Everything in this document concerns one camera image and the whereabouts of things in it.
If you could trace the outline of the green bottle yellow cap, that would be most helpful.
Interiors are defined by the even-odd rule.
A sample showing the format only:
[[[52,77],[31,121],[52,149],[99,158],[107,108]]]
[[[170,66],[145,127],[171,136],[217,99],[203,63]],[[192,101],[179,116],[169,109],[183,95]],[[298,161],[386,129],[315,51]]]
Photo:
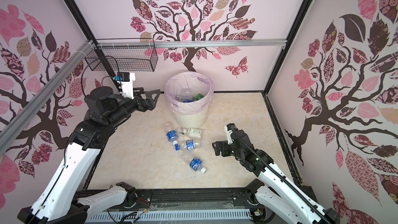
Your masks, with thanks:
[[[201,99],[203,99],[205,96],[204,95],[202,95],[202,94],[197,94],[195,97],[194,97],[194,101],[199,101],[199,100],[201,100]]]

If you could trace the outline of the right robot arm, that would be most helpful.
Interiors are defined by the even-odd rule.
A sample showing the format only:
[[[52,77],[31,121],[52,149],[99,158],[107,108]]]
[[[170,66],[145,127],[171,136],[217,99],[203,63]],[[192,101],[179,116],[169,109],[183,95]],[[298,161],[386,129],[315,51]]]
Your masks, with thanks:
[[[251,204],[260,204],[288,224],[338,224],[340,216],[305,194],[263,150],[254,148],[243,130],[226,131],[227,140],[212,143],[217,156],[234,157],[257,177],[247,185]]]

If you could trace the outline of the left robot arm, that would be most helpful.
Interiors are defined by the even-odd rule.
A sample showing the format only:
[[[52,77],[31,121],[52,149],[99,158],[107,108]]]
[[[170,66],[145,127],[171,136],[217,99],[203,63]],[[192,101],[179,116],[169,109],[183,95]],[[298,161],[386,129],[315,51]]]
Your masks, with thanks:
[[[160,94],[138,88],[124,97],[111,87],[99,87],[86,95],[88,112],[70,135],[62,162],[39,199],[21,209],[18,219],[24,224],[83,224],[113,206],[133,206],[136,190],[124,182],[87,198],[75,199],[75,193],[116,129],[135,111],[154,110]]]

